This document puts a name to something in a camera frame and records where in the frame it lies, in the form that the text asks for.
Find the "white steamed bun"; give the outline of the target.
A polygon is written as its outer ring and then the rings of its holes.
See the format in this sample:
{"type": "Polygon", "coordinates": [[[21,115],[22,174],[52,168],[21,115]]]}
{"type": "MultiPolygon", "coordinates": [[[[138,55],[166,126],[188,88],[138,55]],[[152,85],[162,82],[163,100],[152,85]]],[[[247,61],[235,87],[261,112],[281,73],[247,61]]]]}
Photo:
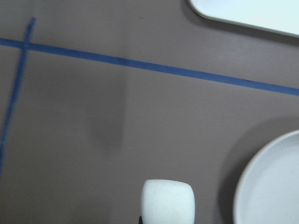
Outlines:
{"type": "Polygon", "coordinates": [[[144,224],[193,224],[195,198],[191,186],[164,179],[146,180],[141,193],[144,224]]]}

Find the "cream round plate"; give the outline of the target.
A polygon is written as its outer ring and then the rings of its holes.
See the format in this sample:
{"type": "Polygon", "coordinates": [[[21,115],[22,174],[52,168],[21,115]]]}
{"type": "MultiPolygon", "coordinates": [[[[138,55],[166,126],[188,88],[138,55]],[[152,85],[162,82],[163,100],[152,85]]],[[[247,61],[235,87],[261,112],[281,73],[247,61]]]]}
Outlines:
{"type": "Polygon", "coordinates": [[[238,181],[235,224],[299,222],[299,132],[286,133],[261,148],[238,181]]]}

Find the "white bear tray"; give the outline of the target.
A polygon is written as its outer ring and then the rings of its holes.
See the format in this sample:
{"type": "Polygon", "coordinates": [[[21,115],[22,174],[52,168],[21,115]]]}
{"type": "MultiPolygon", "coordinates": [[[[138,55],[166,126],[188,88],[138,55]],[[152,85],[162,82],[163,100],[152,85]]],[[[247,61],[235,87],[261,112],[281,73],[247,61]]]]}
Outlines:
{"type": "Polygon", "coordinates": [[[200,16],[273,33],[299,36],[297,0],[191,0],[200,16]]]}

